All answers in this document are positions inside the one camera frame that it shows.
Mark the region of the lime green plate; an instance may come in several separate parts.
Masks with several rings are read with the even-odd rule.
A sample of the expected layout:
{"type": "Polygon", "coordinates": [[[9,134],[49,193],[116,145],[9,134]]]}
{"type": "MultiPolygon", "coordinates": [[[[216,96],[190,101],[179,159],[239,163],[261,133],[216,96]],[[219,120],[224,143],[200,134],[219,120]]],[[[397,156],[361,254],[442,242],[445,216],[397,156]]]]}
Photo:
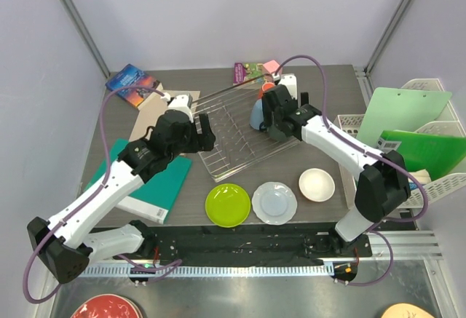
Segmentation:
{"type": "Polygon", "coordinates": [[[234,228],[249,216],[251,201],[248,192],[233,183],[214,187],[205,199],[205,212],[209,220],[223,228],[234,228]]]}

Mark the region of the orange white bowl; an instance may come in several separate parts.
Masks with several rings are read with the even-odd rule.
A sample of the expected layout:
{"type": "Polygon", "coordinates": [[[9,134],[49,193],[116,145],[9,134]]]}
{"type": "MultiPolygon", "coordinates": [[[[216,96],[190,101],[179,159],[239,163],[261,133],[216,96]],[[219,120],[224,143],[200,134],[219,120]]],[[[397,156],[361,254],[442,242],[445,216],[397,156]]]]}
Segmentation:
{"type": "Polygon", "coordinates": [[[299,177],[299,189],[310,201],[325,202],[335,192],[335,182],[325,170],[311,168],[303,171],[299,177]]]}

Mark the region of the light blue scalloped plate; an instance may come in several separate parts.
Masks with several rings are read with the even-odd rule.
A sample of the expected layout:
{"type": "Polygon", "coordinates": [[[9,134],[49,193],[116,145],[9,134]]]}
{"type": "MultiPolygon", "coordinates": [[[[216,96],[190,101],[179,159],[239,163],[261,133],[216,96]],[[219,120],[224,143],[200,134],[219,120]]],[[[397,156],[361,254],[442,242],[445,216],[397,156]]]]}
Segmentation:
{"type": "Polygon", "coordinates": [[[283,183],[266,182],[253,193],[252,208],[256,216],[266,224],[280,226],[290,221],[297,211],[297,199],[283,183]]]}

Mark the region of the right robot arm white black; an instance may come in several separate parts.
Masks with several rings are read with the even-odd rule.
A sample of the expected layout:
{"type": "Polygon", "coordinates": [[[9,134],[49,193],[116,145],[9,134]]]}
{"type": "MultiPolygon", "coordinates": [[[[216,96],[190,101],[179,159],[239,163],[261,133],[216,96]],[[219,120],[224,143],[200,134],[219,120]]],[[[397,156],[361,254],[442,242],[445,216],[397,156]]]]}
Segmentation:
{"type": "Polygon", "coordinates": [[[269,132],[274,130],[319,148],[357,182],[355,206],[329,231],[328,245],[335,255],[347,255],[366,230],[411,196],[405,162],[397,151],[383,153],[361,143],[330,123],[314,106],[299,105],[283,84],[267,90],[261,102],[269,132]]]}

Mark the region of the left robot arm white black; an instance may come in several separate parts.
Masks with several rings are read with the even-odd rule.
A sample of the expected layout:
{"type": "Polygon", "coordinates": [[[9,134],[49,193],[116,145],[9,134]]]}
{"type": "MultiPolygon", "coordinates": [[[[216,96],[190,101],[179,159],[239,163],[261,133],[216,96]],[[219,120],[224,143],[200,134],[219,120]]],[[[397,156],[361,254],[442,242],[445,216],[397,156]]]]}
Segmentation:
{"type": "Polygon", "coordinates": [[[95,233],[95,225],[126,196],[164,171],[179,154],[212,151],[216,140],[208,115],[194,122],[168,110],[146,134],[129,142],[109,171],[66,209],[48,220],[36,217],[27,226],[34,255],[61,284],[76,279],[89,264],[118,255],[149,258],[157,238],[142,221],[133,220],[95,233]]]}

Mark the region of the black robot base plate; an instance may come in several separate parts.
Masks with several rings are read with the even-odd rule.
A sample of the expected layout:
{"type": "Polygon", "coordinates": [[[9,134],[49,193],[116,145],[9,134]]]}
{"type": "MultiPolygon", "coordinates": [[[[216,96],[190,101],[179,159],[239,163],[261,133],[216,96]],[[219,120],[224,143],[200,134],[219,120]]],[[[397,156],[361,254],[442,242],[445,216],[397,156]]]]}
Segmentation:
{"type": "Polygon", "coordinates": [[[274,267],[317,265],[330,258],[370,258],[368,236],[350,245],[338,244],[333,223],[286,223],[281,226],[246,224],[219,226],[151,227],[155,239],[143,254],[131,260],[157,259],[167,265],[177,259],[184,266],[274,267]]]}

